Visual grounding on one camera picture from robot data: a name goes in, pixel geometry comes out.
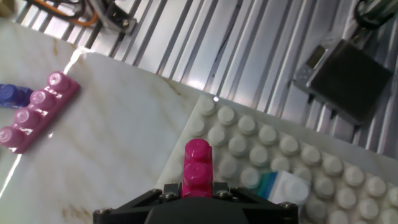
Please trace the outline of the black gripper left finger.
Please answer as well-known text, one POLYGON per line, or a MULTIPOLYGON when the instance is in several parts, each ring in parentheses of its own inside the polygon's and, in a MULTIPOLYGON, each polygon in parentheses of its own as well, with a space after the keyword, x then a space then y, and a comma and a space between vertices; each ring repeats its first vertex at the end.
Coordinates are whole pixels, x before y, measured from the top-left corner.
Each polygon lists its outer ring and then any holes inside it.
POLYGON ((181 199, 182 183, 165 184, 164 189, 151 189, 118 208, 100 208, 93 212, 94 224, 145 223, 150 211, 158 205, 181 199))

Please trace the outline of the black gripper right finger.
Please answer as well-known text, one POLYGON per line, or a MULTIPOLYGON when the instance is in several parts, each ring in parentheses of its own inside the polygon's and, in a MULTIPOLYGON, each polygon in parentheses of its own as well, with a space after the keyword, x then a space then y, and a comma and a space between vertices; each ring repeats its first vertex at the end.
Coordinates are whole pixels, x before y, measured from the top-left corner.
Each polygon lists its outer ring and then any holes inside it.
POLYGON ((216 218, 221 223, 298 223, 299 206, 292 202, 273 203, 246 187, 213 183, 213 199, 218 203, 216 218))

